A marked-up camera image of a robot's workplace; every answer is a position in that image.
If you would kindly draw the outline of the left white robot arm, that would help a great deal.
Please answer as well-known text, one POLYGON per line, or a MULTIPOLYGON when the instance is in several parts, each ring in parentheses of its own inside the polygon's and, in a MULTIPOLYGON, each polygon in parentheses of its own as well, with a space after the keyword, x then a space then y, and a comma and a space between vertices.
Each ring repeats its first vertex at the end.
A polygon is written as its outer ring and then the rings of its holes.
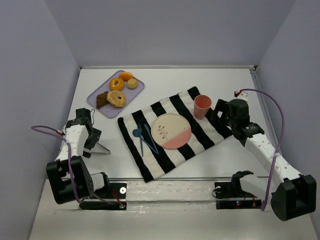
POLYGON ((110 191, 111 184, 104 172, 90 174, 83 158, 90 158, 102 132, 93 127, 91 111, 80 108, 75 119, 68 120, 62 146, 55 161, 46 165, 46 173, 54 200, 61 205, 94 196, 96 191, 110 191))

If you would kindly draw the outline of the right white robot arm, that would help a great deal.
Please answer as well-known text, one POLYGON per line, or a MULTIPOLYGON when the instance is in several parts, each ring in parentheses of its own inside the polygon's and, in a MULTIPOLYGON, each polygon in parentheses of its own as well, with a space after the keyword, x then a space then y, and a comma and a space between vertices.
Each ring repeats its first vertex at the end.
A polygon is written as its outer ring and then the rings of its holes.
POLYGON ((269 204, 281 221, 316 210, 317 182, 292 167, 271 144, 264 130, 250 120, 249 105, 243 99, 219 99, 212 113, 214 123, 231 130, 232 135, 269 173, 267 182, 249 170, 238 171, 217 189, 219 199, 252 194, 269 204))

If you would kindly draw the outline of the large beige bagel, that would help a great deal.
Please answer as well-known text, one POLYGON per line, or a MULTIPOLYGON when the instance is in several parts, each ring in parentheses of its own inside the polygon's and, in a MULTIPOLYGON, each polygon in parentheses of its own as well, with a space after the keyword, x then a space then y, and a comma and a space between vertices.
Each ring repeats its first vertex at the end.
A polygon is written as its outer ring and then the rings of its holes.
POLYGON ((123 108, 127 103, 125 94, 119 90, 110 91, 107 100, 115 108, 123 108))

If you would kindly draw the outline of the metal serving tongs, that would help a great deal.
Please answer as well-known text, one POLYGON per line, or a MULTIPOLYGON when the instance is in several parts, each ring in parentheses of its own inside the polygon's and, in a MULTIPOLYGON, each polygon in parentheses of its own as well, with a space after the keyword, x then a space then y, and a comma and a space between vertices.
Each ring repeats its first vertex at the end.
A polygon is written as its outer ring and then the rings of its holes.
POLYGON ((103 146, 101 143, 97 142, 95 144, 95 147, 91 150, 89 149, 84 149, 83 150, 83 155, 85 154, 91 154, 91 155, 111 155, 111 151, 103 146))

